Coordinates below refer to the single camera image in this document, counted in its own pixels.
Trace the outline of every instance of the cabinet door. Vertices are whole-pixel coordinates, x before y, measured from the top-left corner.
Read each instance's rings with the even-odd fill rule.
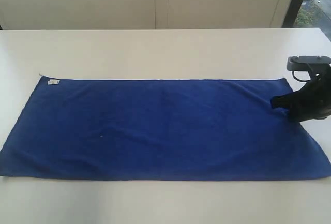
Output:
[[[5,29],[154,29],[154,0],[0,0]]]
[[[168,28],[270,27],[278,0],[169,0]]]

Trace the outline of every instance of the table surface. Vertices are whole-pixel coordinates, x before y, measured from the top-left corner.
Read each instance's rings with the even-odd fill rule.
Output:
[[[40,75],[277,79],[292,55],[331,56],[319,29],[1,31],[0,145]],[[331,157],[331,118],[303,126]],[[330,223],[331,178],[288,182],[65,181],[0,177],[0,222]]]

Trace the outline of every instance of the towel tag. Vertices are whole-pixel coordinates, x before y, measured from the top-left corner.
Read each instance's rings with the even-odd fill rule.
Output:
[[[47,82],[47,85],[58,84],[59,82],[60,82],[59,79],[50,79],[50,80]]]

